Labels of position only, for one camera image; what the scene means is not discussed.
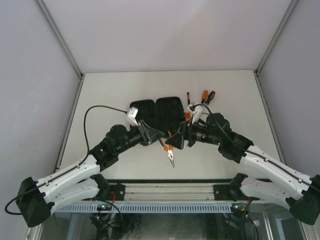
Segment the orange black needle-nose pliers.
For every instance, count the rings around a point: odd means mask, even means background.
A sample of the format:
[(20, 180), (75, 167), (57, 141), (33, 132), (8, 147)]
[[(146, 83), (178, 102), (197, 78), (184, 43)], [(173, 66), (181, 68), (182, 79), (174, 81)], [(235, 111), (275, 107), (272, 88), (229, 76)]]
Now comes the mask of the orange black needle-nose pliers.
[(174, 154), (173, 154), (173, 149), (174, 147), (171, 146), (171, 145), (168, 145), (165, 143), (165, 139), (162, 137), (160, 140), (159, 140), (160, 144), (162, 145), (163, 147), (163, 150), (165, 152), (167, 152), (168, 154), (168, 159), (172, 165), (173, 168), (175, 168), (175, 161), (174, 161)]

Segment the black plastic tool case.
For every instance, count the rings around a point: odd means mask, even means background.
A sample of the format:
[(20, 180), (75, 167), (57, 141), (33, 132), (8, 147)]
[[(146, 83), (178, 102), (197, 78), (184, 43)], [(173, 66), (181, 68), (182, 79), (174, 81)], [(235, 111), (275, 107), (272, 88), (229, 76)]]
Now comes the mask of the black plastic tool case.
[(130, 107), (138, 109), (135, 117), (137, 121), (143, 120), (151, 128), (165, 133), (174, 134), (178, 131), (180, 123), (186, 120), (182, 101), (177, 96), (163, 97), (156, 101), (133, 101)]

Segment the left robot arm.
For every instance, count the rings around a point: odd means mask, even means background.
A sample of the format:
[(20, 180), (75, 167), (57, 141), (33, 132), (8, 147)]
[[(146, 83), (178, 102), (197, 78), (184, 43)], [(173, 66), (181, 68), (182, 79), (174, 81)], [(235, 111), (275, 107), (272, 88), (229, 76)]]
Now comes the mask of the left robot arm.
[(130, 130), (117, 124), (84, 158), (46, 177), (24, 179), (15, 203), (27, 226), (33, 228), (77, 201), (106, 199), (110, 188), (101, 172), (115, 164), (121, 153), (138, 144), (148, 146), (164, 136), (142, 120)]

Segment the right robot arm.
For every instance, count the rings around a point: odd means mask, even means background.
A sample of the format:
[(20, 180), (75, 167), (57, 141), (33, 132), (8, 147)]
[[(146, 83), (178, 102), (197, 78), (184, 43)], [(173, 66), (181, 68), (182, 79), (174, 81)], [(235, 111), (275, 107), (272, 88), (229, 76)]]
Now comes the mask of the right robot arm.
[(195, 142), (217, 145), (224, 158), (269, 180), (264, 182), (238, 173), (229, 184), (234, 199), (246, 196), (265, 200), (289, 210), (302, 223), (311, 226), (316, 223), (320, 215), (320, 176), (311, 177), (275, 160), (250, 139), (232, 131), (221, 113), (209, 114), (205, 126), (182, 122), (165, 142), (181, 150), (185, 141), (189, 147)]

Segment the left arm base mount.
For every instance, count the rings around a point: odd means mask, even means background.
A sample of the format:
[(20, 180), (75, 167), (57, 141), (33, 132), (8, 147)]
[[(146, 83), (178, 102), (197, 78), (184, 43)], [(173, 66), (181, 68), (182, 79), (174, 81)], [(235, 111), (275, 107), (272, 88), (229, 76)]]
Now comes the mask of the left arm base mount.
[(120, 183), (110, 184), (101, 174), (95, 174), (90, 176), (90, 180), (93, 180), (97, 184), (98, 192), (91, 199), (93, 200), (105, 200), (105, 201), (123, 201), (125, 198), (126, 186)]

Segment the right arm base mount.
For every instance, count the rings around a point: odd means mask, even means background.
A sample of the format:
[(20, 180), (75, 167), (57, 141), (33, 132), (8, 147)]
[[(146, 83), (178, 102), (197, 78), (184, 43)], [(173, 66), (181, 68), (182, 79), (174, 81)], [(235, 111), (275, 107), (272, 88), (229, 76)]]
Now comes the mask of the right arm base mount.
[(215, 184), (213, 186), (214, 199), (216, 201), (246, 201), (249, 199), (240, 189), (242, 182), (248, 176), (244, 173), (237, 173), (228, 184)]

